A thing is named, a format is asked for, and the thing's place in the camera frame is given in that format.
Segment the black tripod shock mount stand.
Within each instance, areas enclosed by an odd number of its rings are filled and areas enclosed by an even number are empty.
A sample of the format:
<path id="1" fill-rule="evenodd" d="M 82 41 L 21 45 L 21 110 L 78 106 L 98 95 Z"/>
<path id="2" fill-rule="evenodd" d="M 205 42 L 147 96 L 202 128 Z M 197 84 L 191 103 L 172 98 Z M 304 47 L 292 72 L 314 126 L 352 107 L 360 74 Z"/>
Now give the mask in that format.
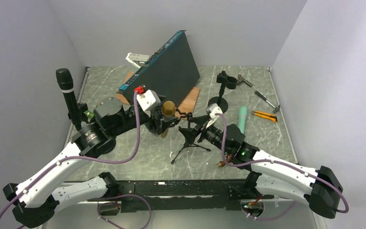
<path id="1" fill-rule="evenodd" d="M 196 137 L 202 132 L 203 125 L 210 120 L 210 117 L 208 114 L 193 117 L 192 112 L 181 112 L 178 108 L 176 109 L 178 114 L 180 115 L 179 119 L 186 118 L 188 122 L 187 128 L 182 128 L 181 126 L 178 128 L 179 132 L 184 136 L 185 142 L 183 144 L 183 147 L 179 150 L 177 155 L 171 160 L 171 164 L 174 164 L 179 154 L 185 149 L 189 147 L 199 147 L 202 149 L 205 149 L 206 151 L 210 152 L 211 149 L 200 146 L 198 144 L 195 144 L 194 141 Z"/>

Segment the gold microphone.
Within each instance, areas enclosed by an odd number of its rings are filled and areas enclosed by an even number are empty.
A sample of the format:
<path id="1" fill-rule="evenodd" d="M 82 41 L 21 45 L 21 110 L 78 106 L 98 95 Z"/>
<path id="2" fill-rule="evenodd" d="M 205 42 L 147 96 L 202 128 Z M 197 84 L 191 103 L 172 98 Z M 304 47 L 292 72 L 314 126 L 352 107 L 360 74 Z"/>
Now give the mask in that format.
<path id="1" fill-rule="evenodd" d="M 176 112 L 176 106 L 172 101 L 165 101 L 161 106 L 161 113 L 165 117 L 172 117 L 175 115 L 175 112 Z M 170 124 L 165 125 L 166 129 L 161 133 L 161 138 L 166 138 L 169 130 L 169 125 Z"/>

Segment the teal green microphone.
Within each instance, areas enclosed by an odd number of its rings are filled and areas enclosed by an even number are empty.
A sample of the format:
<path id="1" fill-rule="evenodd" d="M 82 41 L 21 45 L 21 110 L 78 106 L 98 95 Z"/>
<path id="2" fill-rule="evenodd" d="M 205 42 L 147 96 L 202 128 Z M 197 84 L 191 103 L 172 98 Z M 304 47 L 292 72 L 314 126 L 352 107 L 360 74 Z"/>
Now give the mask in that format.
<path id="1" fill-rule="evenodd" d="M 246 120 L 247 120 L 247 107 L 246 106 L 241 106 L 239 108 L 239 112 L 238 112 L 238 128 L 240 130 L 240 132 L 242 134 L 245 133 L 245 126 L 246 126 Z"/>

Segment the black round base mic stand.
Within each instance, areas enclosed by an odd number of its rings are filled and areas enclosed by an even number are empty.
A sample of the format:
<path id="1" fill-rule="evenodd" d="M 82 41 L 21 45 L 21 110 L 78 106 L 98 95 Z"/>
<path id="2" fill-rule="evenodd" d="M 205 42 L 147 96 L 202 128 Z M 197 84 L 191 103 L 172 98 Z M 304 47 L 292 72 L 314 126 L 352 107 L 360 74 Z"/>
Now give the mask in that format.
<path id="1" fill-rule="evenodd" d="M 212 104 L 217 104 L 223 113 L 228 110 L 228 102 L 223 98 L 226 88 L 234 90 L 237 87 L 237 79 L 235 77 L 229 76 L 226 71 L 221 71 L 216 78 L 216 82 L 220 83 L 219 95 L 211 98 L 208 101 L 207 106 Z"/>

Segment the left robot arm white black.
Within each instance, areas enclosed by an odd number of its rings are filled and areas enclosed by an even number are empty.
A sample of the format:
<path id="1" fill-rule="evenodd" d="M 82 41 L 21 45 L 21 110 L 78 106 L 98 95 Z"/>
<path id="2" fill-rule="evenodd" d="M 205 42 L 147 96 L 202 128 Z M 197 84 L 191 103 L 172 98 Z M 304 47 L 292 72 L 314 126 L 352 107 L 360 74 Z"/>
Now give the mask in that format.
<path id="1" fill-rule="evenodd" d="M 90 122 L 51 162 L 26 181 L 9 183 L 3 188 L 15 220 L 24 227 L 35 228 L 71 205 L 118 196 L 120 185 L 110 172 L 71 186 L 63 186 L 63 182 L 89 162 L 101 162 L 101 156 L 115 148 L 117 136 L 132 129 L 140 132 L 141 125 L 161 135 L 178 123 L 176 109 L 168 113 L 165 106 L 166 102 L 158 97 L 146 95 L 136 96 L 127 110 L 117 98 L 103 100 L 94 109 Z"/>

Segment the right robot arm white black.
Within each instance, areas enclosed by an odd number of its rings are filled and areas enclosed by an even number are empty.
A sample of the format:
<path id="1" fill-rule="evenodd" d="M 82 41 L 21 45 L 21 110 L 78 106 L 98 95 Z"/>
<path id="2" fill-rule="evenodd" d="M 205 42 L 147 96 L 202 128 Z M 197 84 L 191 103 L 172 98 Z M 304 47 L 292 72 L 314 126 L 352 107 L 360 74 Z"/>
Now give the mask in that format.
<path id="1" fill-rule="evenodd" d="M 227 166 L 249 171 L 243 186 L 249 198 L 272 195 L 294 200 L 327 219 L 349 212 L 343 187 L 332 169 L 305 167 L 279 159 L 245 142 L 245 135 L 236 124 L 225 124 L 220 130 L 208 116 L 200 119 L 202 124 L 180 127 L 179 132 L 189 143 L 206 140 L 220 149 Z"/>

